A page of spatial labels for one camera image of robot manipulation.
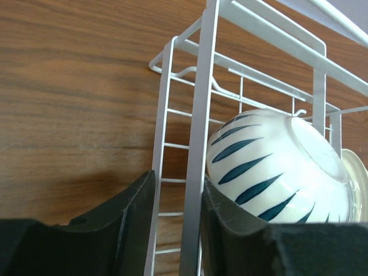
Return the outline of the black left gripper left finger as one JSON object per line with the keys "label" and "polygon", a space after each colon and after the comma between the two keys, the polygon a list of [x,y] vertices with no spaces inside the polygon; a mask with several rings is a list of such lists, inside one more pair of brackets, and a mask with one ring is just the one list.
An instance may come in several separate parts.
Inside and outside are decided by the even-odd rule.
{"label": "black left gripper left finger", "polygon": [[1,275],[144,275],[155,186],[147,171],[67,225],[2,219]]}

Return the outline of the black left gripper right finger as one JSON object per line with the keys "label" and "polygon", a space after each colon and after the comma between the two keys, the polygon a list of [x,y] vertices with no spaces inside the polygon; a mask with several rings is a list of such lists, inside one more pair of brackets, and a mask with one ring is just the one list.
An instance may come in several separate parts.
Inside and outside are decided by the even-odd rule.
{"label": "black left gripper right finger", "polygon": [[367,224],[270,224],[205,178],[205,275],[367,275]]}

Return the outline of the white bowl with blue dashes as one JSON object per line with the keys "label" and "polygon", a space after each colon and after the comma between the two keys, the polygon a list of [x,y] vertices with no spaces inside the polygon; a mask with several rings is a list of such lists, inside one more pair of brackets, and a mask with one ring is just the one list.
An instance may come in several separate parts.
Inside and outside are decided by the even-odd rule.
{"label": "white bowl with blue dashes", "polygon": [[352,223],[352,181],[330,143],[305,120],[270,109],[242,112],[208,140],[214,186],[270,223]]}

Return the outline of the cream plate with blue swirl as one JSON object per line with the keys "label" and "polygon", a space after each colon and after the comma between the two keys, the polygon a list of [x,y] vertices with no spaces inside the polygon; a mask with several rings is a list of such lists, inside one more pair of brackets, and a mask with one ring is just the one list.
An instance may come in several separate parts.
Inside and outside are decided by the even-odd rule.
{"label": "cream plate with blue swirl", "polygon": [[342,161],[351,179],[354,222],[367,222],[367,168],[350,149],[342,149]]}

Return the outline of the white wire dish rack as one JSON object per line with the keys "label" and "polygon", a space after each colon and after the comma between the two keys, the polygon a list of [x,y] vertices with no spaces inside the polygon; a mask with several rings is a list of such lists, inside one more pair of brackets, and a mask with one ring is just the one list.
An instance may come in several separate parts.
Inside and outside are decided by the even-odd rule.
{"label": "white wire dish rack", "polygon": [[[269,44],[288,53],[313,68],[313,91],[304,92],[277,78],[258,71],[243,63],[216,52],[216,36],[219,18],[224,18],[242,29],[258,36]],[[145,275],[155,273],[156,257],[163,255],[156,247],[158,222],[162,217],[182,217],[182,240],[178,248],[166,250],[167,255],[179,253],[179,275],[199,275],[201,272],[200,217],[201,196],[204,189],[206,139],[209,124],[210,100],[212,94],[263,108],[260,101],[244,97],[243,93],[232,93],[222,89],[213,76],[213,67],[226,68],[242,79],[249,79],[282,94],[293,101],[308,102],[313,107],[308,122],[320,133],[329,132],[333,148],[342,150],[342,111],[330,105],[327,100],[326,78],[331,77],[350,87],[367,94],[367,82],[347,69],[334,63],[327,57],[327,46],[323,40],[310,31],[270,6],[264,1],[207,1],[202,16],[180,35],[173,37],[149,63],[149,68],[161,75],[159,100],[156,117],[155,143],[152,169],[156,174],[154,212]],[[171,81],[184,82],[185,75],[195,73],[193,108],[186,114],[191,120],[190,140],[188,145],[166,141],[167,117],[176,113],[168,106]],[[188,152],[185,207],[183,212],[161,212],[161,185],[176,183],[175,178],[164,178],[163,158],[166,148],[184,149]]]}

